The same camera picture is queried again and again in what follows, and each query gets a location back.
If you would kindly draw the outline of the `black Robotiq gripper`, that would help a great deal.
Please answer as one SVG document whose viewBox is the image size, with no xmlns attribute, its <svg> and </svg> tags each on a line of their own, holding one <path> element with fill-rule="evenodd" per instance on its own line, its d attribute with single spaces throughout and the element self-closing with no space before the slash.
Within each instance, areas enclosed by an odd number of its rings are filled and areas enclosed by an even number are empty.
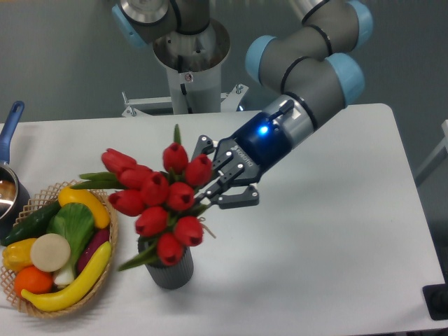
<svg viewBox="0 0 448 336">
<path fill-rule="evenodd" d="M 225 186 L 214 183 L 196 196 L 196 204 L 206 208 L 217 205 L 220 209 L 252 207 L 259 204 L 258 190 L 248 184 L 258 182 L 267 170 L 291 151 L 291 143 L 285 132 L 274 125 L 269 116 L 266 112 L 259 112 L 231 136 L 219 142 L 204 134 L 198 137 L 192 158 L 201 154 L 210 155 L 216 150 L 213 158 L 216 168 L 225 174 L 242 164 L 243 172 L 230 184 L 247 187 L 239 194 L 225 195 Z"/>
</svg>

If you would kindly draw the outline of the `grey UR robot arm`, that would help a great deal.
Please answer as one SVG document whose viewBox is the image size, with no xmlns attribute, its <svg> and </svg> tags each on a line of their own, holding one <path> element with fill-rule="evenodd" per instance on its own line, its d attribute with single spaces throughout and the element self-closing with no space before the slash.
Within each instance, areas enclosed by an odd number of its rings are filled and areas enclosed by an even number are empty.
<svg viewBox="0 0 448 336">
<path fill-rule="evenodd" d="M 372 15 L 358 1 L 298 1 L 301 29 L 286 39 L 261 36 L 249 46 L 246 71 L 277 98 L 227 138 L 201 136 L 195 154 L 213 154 L 212 182 L 197 208 L 256 205 L 255 184 L 278 161 L 365 87 L 349 53 L 371 36 Z M 112 9 L 133 46 L 152 46 L 166 69 L 176 114 L 221 110 L 221 67 L 230 50 L 208 1 L 119 1 Z"/>
</svg>

